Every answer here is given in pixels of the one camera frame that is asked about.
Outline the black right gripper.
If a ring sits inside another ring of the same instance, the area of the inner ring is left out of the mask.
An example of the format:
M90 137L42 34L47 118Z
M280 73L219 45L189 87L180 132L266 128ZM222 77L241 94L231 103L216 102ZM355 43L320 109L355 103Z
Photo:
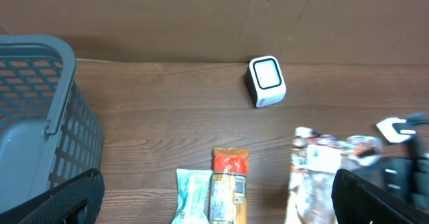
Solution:
M427 124L423 113L413 113L375 125L387 143L404 145L408 156L381 158L355 174L338 170L331 198L339 224L428 224L428 213L419 210L428 210L428 154L417 131ZM366 181L372 174L381 177L383 190Z

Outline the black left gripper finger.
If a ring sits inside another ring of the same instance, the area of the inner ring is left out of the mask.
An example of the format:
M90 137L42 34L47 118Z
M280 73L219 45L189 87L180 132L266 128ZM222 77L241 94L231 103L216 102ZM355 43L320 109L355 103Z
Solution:
M91 168L1 213L1 224L94 224L104 193L101 171Z

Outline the clear brown snack bag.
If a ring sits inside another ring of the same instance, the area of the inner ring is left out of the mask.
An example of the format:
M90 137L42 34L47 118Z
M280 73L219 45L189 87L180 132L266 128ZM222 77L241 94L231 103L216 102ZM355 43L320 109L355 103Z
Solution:
M341 140L309 127L296 128L292 145L285 224L336 223L331 194L337 171L370 166L383 152L377 137Z

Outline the teal snack bar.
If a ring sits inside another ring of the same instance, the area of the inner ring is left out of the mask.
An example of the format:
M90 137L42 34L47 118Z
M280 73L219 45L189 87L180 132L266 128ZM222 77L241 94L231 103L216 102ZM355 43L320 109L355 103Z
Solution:
M204 214L211 170L176 170L178 199L172 224L209 224Z

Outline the orange pasta package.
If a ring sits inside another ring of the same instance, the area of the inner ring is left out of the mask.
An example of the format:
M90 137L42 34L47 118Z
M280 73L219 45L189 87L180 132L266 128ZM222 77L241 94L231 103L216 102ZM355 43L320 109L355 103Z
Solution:
M215 147L210 184L210 224L246 224L249 149Z

